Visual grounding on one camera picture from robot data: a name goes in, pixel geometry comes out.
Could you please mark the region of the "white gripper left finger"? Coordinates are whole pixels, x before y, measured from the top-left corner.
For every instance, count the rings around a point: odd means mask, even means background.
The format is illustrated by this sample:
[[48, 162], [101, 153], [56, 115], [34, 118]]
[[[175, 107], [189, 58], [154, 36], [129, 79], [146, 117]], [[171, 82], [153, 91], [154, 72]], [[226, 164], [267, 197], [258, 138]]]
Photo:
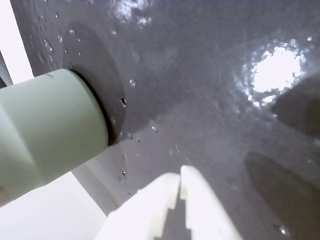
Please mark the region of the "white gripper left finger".
[[174, 210], [181, 177], [167, 172], [112, 211], [97, 240], [153, 240], [163, 235], [169, 210]]

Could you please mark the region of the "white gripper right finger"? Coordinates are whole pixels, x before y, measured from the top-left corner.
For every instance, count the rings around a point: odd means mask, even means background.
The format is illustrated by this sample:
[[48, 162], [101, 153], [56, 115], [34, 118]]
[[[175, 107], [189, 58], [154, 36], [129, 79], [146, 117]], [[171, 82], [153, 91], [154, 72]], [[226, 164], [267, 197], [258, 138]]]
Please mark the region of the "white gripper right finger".
[[192, 240], [241, 240], [219, 198], [193, 166], [180, 169], [179, 198], [185, 201], [185, 228]]

